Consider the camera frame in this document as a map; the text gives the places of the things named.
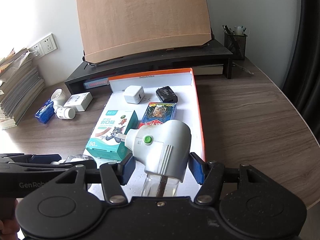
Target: wall outlet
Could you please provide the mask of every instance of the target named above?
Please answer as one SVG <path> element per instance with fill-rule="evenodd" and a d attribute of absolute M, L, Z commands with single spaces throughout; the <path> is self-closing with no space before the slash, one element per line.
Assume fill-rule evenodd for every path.
<path fill-rule="evenodd" d="M 48 54 L 49 52 L 57 49 L 57 44 L 53 38 L 52 33 L 49 36 L 45 37 L 43 40 L 41 40 L 40 43 L 45 54 Z"/>
<path fill-rule="evenodd" d="M 44 50 L 43 50 L 42 45 L 41 45 L 40 42 L 38 42 L 37 44 L 31 46 L 29 48 L 29 51 L 34 51 L 33 57 L 35 59 L 41 58 L 41 57 L 44 56 Z"/>

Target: teal box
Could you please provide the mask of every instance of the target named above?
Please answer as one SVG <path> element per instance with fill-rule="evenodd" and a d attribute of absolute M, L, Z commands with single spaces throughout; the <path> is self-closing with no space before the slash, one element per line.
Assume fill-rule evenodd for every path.
<path fill-rule="evenodd" d="M 127 155 L 127 148 L 116 135 L 127 134 L 137 125 L 135 111 L 104 109 L 85 148 L 92 156 L 121 161 Z"/>

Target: mesh pen cup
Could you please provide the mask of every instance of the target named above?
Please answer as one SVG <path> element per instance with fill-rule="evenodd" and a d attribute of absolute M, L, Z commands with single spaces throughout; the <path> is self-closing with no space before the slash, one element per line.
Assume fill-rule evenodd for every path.
<path fill-rule="evenodd" d="M 224 46 L 233 53 L 232 59 L 244 60 L 247 35 L 230 35 L 224 33 Z"/>

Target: white power adapter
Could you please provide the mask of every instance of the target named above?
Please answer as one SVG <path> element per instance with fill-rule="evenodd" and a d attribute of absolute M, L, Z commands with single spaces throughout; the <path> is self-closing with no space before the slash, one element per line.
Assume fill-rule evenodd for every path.
<path fill-rule="evenodd" d="M 130 104 L 138 104 L 144 97 L 142 86 L 128 86 L 123 92 L 124 100 Z"/>

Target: wooden desktop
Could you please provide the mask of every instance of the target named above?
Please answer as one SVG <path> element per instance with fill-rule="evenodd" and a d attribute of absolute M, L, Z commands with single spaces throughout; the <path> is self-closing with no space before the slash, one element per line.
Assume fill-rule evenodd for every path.
<path fill-rule="evenodd" d="M 284 94 L 249 60 L 237 62 L 254 75 L 233 69 L 222 75 L 196 76 L 207 161 L 227 167 L 248 163 L 299 196 L 310 208 L 320 200 L 320 147 L 310 129 Z M 85 112 L 73 120 L 52 117 L 41 124 L 34 113 L 61 83 L 46 88 L 17 127 L 6 130 L 26 154 L 82 154 L 111 90 L 91 89 Z"/>

